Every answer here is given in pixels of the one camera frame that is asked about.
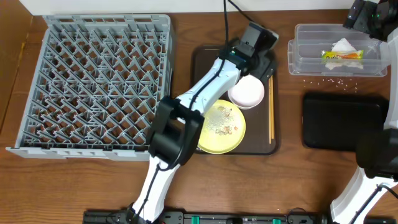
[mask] yellow plate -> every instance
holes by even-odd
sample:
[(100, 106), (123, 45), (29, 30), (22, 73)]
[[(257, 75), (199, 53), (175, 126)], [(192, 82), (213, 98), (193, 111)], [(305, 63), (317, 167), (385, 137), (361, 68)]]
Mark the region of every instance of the yellow plate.
[(241, 143), (245, 131), (241, 110), (228, 101), (217, 100), (205, 114), (198, 147), (212, 154), (229, 152)]

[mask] gray dish rack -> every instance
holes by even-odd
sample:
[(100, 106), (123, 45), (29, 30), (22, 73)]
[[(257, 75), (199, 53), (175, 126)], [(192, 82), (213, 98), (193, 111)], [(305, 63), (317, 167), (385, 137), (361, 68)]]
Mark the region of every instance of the gray dish rack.
[(174, 68), (170, 17), (44, 19), (16, 145), (6, 149), (25, 158), (148, 161), (146, 134)]

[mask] white wall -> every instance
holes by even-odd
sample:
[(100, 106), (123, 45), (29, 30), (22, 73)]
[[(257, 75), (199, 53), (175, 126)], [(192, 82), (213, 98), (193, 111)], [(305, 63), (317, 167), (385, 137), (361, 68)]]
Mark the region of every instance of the white wall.
[[(244, 11), (349, 9), (354, 0), (233, 0)], [(33, 15), (219, 12), (222, 0), (20, 0)], [(234, 11), (229, 4), (229, 11)]]

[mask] brown tray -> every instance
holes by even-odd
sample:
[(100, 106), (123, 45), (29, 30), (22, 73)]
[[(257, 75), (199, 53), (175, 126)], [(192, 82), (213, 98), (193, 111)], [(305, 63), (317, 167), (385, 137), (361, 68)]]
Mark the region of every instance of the brown tray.
[[(192, 73), (191, 87), (196, 84), (213, 65), (217, 58), (220, 45), (204, 45), (198, 47), (192, 56)], [(275, 138), (269, 144), (269, 127), (268, 127), (268, 83), (264, 83), (266, 92), (261, 103), (250, 110), (241, 110), (246, 120), (246, 133), (242, 142), (231, 152), (226, 154), (239, 155), (269, 155), (276, 152), (279, 142), (279, 113), (278, 113), (278, 86), (277, 75), (274, 74), (274, 126)], [(220, 97), (222, 100), (229, 98), (225, 93)], [(197, 148), (196, 153), (207, 154)]]

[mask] yellow snack wrapper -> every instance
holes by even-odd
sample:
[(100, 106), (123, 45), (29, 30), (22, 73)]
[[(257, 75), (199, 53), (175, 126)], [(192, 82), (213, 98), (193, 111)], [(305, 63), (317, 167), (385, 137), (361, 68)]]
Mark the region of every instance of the yellow snack wrapper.
[(322, 50), (322, 58), (323, 59), (362, 59), (363, 58), (363, 50), (359, 50), (357, 52), (328, 52), (326, 50)]

